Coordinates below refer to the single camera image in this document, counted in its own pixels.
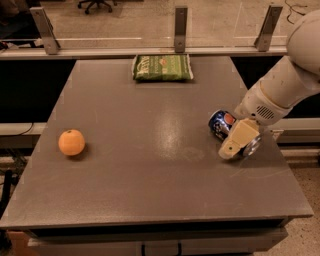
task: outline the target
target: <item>table surface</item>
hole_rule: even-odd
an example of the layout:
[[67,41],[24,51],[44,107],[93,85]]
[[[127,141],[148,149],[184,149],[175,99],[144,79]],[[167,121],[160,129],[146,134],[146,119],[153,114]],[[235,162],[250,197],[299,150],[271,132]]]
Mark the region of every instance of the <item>table surface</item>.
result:
[[[313,215],[269,131],[221,159],[208,127],[246,88],[228,57],[192,57],[194,80],[137,83],[131,59],[77,61],[0,222],[8,229]],[[66,129],[87,145],[58,149]]]

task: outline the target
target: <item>blue can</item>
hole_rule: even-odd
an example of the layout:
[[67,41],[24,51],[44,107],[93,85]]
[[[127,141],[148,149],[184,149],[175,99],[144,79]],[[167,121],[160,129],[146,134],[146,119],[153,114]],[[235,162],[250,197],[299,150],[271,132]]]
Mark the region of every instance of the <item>blue can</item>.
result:
[[232,125],[237,119],[228,111],[218,110],[210,118],[210,130],[222,141],[224,141],[230,132]]
[[[216,135],[219,139],[224,141],[232,128],[232,125],[237,121],[237,119],[232,116],[228,111],[218,110],[216,111],[209,120],[210,130],[214,135]],[[242,156],[250,156],[260,146],[261,136],[258,135],[254,138],[250,143],[248,143],[245,147],[240,150],[240,155]]]

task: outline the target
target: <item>desk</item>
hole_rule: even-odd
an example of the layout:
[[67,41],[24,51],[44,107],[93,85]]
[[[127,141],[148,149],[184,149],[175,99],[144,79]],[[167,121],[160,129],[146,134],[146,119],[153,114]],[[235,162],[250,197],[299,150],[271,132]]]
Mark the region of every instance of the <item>desk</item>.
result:
[[[267,250],[313,215],[267,130],[252,157],[219,158],[208,120],[246,92],[230,58],[192,57],[185,83],[136,83],[131,63],[77,61],[1,227],[45,255],[201,255]],[[57,147],[69,128],[87,141],[74,158]]]

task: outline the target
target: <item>green package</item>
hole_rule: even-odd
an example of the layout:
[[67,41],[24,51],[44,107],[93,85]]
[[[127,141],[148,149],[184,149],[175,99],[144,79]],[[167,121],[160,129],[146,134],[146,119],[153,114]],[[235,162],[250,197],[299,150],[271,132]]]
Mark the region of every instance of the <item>green package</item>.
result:
[[133,79],[177,81],[193,79],[189,55],[138,55],[133,60]]

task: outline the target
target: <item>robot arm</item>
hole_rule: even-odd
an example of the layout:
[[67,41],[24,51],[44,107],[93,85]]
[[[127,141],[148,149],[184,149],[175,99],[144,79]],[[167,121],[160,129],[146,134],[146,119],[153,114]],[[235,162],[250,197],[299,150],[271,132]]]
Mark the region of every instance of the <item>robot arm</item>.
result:
[[301,18],[288,36],[288,55],[248,90],[235,109],[238,120],[219,150],[230,159],[307,97],[320,93],[320,10]]

